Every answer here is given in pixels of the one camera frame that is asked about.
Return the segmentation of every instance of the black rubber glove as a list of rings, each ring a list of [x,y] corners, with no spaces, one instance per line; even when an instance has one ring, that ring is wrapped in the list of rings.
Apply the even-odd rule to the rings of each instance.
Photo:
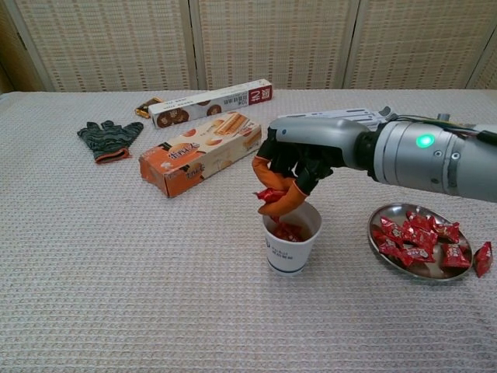
[[[98,164],[118,161],[128,158],[128,148],[143,130],[143,124],[134,122],[125,128],[116,126],[111,120],[102,123],[88,122],[86,128],[78,131],[78,136],[93,151],[93,157]]]

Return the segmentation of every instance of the table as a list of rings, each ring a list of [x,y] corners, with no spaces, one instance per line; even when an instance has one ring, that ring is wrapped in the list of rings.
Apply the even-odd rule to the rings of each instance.
[[[378,260],[367,219],[406,202],[497,242],[494,204],[337,169],[308,198],[324,226],[304,272],[268,268],[263,189],[246,157],[168,199],[138,157],[207,119],[156,130],[134,108],[192,92],[13,92],[0,97],[0,371],[497,371],[497,270],[443,285]],[[276,90],[240,109],[276,115],[390,105],[497,123],[495,92]],[[142,120],[131,159],[96,165],[86,121]]]

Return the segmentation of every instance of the metal plate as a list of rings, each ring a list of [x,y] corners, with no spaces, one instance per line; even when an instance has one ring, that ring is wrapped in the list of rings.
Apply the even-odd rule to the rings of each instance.
[[[397,261],[396,259],[390,259],[388,256],[380,253],[378,244],[375,242],[373,238],[373,231],[381,230],[381,216],[385,216],[386,218],[390,218],[392,221],[395,221],[397,224],[402,225],[402,223],[407,220],[406,213],[407,211],[415,212],[416,214],[420,214],[429,218],[433,216],[437,222],[437,224],[451,224],[452,221],[448,221],[443,216],[438,215],[437,213],[421,207],[416,206],[414,204],[389,204],[377,209],[371,216],[368,223],[367,236],[373,251],[382,258],[386,263],[389,263],[393,267],[399,269],[400,271],[410,274],[414,277],[431,280],[431,281],[452,281],[464,276],[472,267],[473,267],[473,253],[471,249],[471,245],[467,241],[463,232],[460,232],[459,242],[460,244],[468,246],[468,249],[464,251],[464,256],[471,263],[469,268],[442,268],[440,264],[443,260],[443,250],[441,243],[442,240],[439,240],[433,248],[433,258],[436,260],[435,263],[415,263],[409,267],[405,267],[402,262]]]

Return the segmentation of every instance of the beige wall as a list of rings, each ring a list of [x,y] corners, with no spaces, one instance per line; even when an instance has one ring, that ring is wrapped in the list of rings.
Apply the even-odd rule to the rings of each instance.
[[[0,5],[13,20],[0,12],[0,62],[14,89],[217,89],[256,78],[285,89],[497,86],[495,0]]]

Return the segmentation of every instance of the robotic hand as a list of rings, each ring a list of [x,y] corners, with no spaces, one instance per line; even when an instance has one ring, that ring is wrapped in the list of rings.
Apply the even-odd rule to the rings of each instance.
[[[394,115],[375,131],[344,118],[277,119],[252,167],[266,187],[287,194],[259,213],[291,212],[335,167],[367,171],[379,183],[497,202],[497,134],[489,128],[440,115]]]

